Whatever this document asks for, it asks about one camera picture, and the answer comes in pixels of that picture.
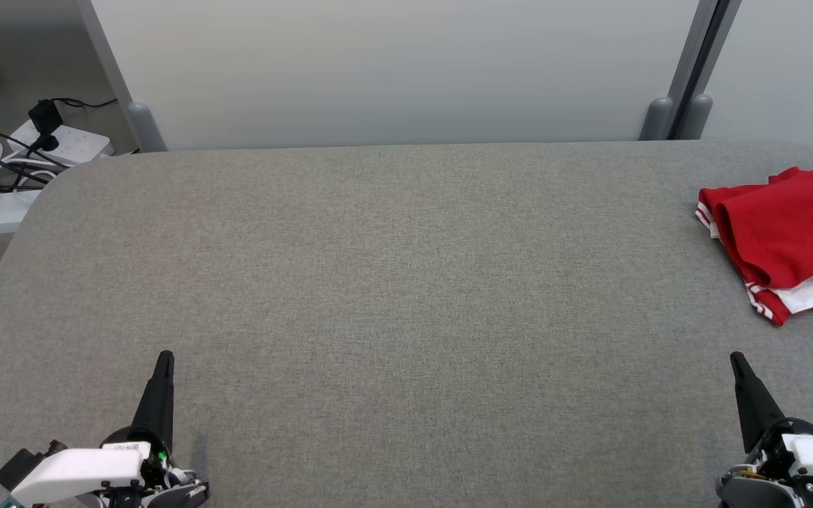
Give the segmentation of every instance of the gray table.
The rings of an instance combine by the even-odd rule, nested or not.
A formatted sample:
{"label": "gray table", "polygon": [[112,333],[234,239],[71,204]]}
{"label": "gray table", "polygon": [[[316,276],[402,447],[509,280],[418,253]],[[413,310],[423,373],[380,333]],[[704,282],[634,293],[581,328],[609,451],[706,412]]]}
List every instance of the gray table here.
{"label": "gray table", "polygon": [[743,455],[729,353],[813,421],[813,313],[756,315],[694,202],[794,164],[813,148],[86,164],[0,264],[0,465],[129,424],[171,349],[175,454],[212,506],[716,506]]}

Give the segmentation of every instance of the black plug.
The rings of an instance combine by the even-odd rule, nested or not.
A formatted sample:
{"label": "black plug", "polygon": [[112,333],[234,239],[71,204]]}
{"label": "black plug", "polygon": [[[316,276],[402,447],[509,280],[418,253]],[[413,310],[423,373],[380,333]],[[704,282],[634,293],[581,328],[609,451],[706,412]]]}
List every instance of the black plug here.
{"label": "black plug", "polygon": [[58,139],[52,135],[55,129],[64,125],[64,120],[61,119],[58,107],[55,107],[55,101],[51,99],[41,100],[29,112],[30,119],[40,137],[30,145],[31,150],[39,150],[42,148],[46,152],[59,147]]}

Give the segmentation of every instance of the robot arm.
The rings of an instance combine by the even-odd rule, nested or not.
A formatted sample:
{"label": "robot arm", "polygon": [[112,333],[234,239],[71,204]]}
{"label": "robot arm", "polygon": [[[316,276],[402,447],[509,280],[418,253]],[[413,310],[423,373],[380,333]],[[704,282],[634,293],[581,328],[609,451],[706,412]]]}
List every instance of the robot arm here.
{"label": "robot arm", "polygon": [[721,507],[813,508],[813,424],[785,418],[741,353],[730,361],[748,457],[717,480]]}
{"label": "robot arm", "polygon": [[22,449],[0,469],[11,491],[3,507],[49,504],[77,497],[91,508],[195,508],[209,499],[209,483],[171,459],[174,427],[174,354],[162,351],[130,427],[99,448],[68,448],[58,441],[46,453]]}

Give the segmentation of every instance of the gray metal frame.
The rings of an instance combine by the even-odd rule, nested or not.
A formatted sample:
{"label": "gray metal frame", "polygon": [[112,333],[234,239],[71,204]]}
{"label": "gray metal frame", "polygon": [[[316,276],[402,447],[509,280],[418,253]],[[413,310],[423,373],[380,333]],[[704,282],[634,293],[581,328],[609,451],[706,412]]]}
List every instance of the gray metal frame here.
{"label": "gray metal frame", "polygon": [[[733,25],[739,5],[742,3],[742,0],[729,0],[716,32],[709,33],[711,20],[721,1],[700,0],[698,2],[692,26],[686,42],[683,44],[680,63],[677,64],[677,71],[673,75],[667,97],[659,97],[649,105],[639,140],[668,139],[671,135],[675,139],[701,137],[713,105],[712,97],[704,95],[704,89],[706,89],[707,81],[710,80],[714,64],[716,64],[726,36],[730,32],[730,27]],[[707,49],[703,64],[697,68],[698,56],[709,36],[713,37],[711,45]],[[691,85],[693,78],[696,78],[697,81],[687,100],[687,88]],[[678,119],[677,132],[671,133],[674,121],[679,115],[682,115],[683,118]]]}
{"label": "gray metal frame", "polygon": [[115,60],[115,54],[112,53],[112,48],[109,46],[109,39],[106,38],[106,33],[102,29],[100,17],[96,14],[96,8],[93,7],[92,0],[77,0],[77,7],[80,9],[80,17],[87,27],[87,33],[90,33],[93,48],[96,49],[96,54],[100,56],[102,70],[106,73],[106,78],[109,80],[112,90],[115,91],[115,96],[119,100],[121,110],[140,151],[164,152],[167,149],[164,142],[162,142],[162,135],[155,125],[155,119],[152,117],[149,107],[143,103],[133,101],[130,90],[127,89],[127,83],[125,83],[121,74],[119,62]]}
{"label": "gray metal frame", "polygon": [[[714,35],[713,43],[709,48],[706,61],[698,74],[697,82],[694,84],[690,103],[684,105],[682,102],[686,95],[686,89],[693,78],[693,73],[696,71],[698,55],[704,40],[709,36],[709,26],[713,14],[721,1],[699,0],[667,96],[658,97],[649,105],[639,140],[668,139],[673,122],[680,114],[684,115],[684,118],[678,122],[677,138],[680,138],[681,135],[694,136],[694,138],[684,139],[700,138],[713,104],[712,97],[704,95],[704,89],[706,89],[707,81],[711,77],[714,64],[717,62],[717,57],[723,48],[723,42],[726,40],[742,0],[729,0],[719,29]],[[87,26],[87,32],[90,33],[93,47],[100,56],[104,73],[106,73],[112,89],[115,90],[127,123],[130,125],[133,137],[138,141],[140,149],[144,152],[167,150],[149,107],[144,103],[133,101],[130,95],[127,84],[121,76],[115,55],[112,54],[109,40],[102,29],[99,16],[97,16],[96,9],[93,7],[92,0],[77,0],[77,5],[84,25]]]}

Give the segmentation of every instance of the white wall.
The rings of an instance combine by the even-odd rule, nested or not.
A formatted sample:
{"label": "white wall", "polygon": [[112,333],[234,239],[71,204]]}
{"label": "white wall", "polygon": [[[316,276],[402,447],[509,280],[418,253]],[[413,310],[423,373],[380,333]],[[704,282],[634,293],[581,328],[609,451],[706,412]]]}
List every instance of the white wall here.
{"label": "white wall", "polygon": [[704,93],[702,138],[813,145],[813,1],[742,0]]}
{"label": "white wall", "polygon": [[92,0],[169,149],[636,139],[697,0]]}

